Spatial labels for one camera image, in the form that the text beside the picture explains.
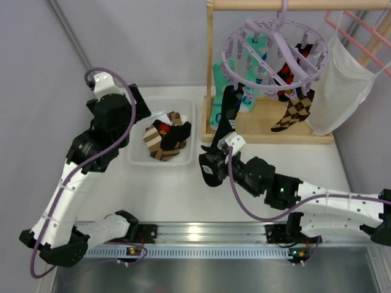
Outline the black sport sock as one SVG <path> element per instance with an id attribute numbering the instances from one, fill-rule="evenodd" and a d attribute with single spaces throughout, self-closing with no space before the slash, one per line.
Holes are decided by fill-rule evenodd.
<path id="1" fill-rule="evenodd" d="M 222 99 L 221 119 L 210 147 L 218 149 L 217 144 L 219 140 L 225 137 L 227 134 L 235 131 L 236 116 L 239 112 L 241 101 L 244 95 L 243 87 L 244 85 L 239 83 L 237 89 L 235 89 L 233 85 L 229 85 L 225 88 Z M 210 187 L 217 187 L 222 183 L 206 184 Z"/>

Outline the brown argyle sock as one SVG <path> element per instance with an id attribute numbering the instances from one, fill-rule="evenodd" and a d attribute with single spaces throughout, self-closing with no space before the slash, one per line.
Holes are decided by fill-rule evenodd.
<path id="1" fill-rule="evenodd" d="M 296 123 L 305 121 L 310 115 L 310 108 L 315 96 L 315 91 L 310 90 L 307 96 L 303 95 L 301 89 L 297 89 L 298 98 L 289 99 L 286 94 L 279 93 L 279 101 L 287 105 L 284 116 L 271 128 L 272 132 L 284 131 Z"/>

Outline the purple round clip hanger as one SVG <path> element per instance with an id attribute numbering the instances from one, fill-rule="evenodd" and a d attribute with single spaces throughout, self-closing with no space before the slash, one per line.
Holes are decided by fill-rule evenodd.
<path id="1" fill-rule="evenodd" d="M 291 90 L 287 97 L 292 100 L 298 98 L 297 89 L 300 88 L 303 95 L 307 96 L 312 89 L 312 84 L 318 81 L 330 57 L 330 49 L 323 36 L 308 25 L 287 18 L 288 3 L 282 1 L 282 8 L 274 18 L 262 18 L 259 20 L 246 19 L 244 24 L 235 29 L 226 39 L 222 48 L 223 73 L 226 79 L 232 81 L 234 88 L 238 84 L 244 85 L 243 91 L 249 98 L 252 91 L 246 87 L 258 89 L 272 98 L 280 90 Z M 267 58 L 263 60 L 248 44 L 246 37 L 253 35 L 267 36 Z M 257 84 L 246 79 L 245 73 L 240 73 L 237 59 L 238 44 L 242 43 L 259 62 L 258 73 L 262 79 Z M 313 43 L 310 54 L 305 58 L 298 52 L 295 46 L 301 43 L 304 47 Z M 287 63 L 294 74 L 291 84 L 282 80 L 277 72 Z"/>

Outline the red yellow argyle sock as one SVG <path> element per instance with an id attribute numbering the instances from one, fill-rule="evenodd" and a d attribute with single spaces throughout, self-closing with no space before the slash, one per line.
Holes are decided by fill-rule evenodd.
<path id="1" fill-rule="evenodd" d="M 311 52 L 311 49 L 313 47 L 313 43 L 308 43 L 304 47 L 302 47 L 301 43 L 298 43 L 295 48 L 298 50 L 300 54 L 302 54 L 305 58 L 308 57 L 308 55 Z M 283 67 L 277 72 L 277 75 L 284 80 L 287 84 L 291 84 L 294 79 L 294 74 L 291 71 L 289 65 L 285 62 Z M 276 95 L 272 96 L 272 99 L 277 99 L 280 102 L 287 102 L 289 100 L 289 97 L 287 97 L 287 94 L 291 94 L 291 90 L 280 90 L 277 92 Z"/>

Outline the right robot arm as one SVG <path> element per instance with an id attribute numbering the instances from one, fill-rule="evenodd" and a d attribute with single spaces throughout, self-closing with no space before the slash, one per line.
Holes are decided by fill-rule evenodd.
<path id="1" fill-rule="evenodd" d="M 286 217 L 285 233 L 290 241 L 342 235 L 390 245 L 390 190 L 378 194 L 331 190 L 279 174 L 259 157 L 243 162 L 240 153 L 234 154 L 231 148 L 203 146 L 202 150 L 199 164 L 205 183 L 217 187 L 228 178 L 239 206 L 256 221 L 277 222 Z M 251 213 L 237 186 L 253 197 L 263 197 L 264 204 L 279 210 L 280 215 L 266 218 Z"/>

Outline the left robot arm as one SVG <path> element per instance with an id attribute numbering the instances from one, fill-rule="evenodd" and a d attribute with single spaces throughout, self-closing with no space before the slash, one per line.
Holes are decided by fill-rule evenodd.
<path id="1" fill-rule="evenodd" d="M 109 93 L 87 102 L 93 114 L 90 128 L 74 138 L 60 182 L 42 217 L 19 236 L 47 264 L 72 267 L 98 245 L 112 240 L 131 242 L 137 236 L 139 221 L 124 210 L 88 225 L 75 225 L 91 188 L 119 155 L 119 150 L 128 145 L 126 129 L 132 114 L 136 121 L 151 115 L 137 85 L 128 88 L 135 107 L 124 93 Z"/>

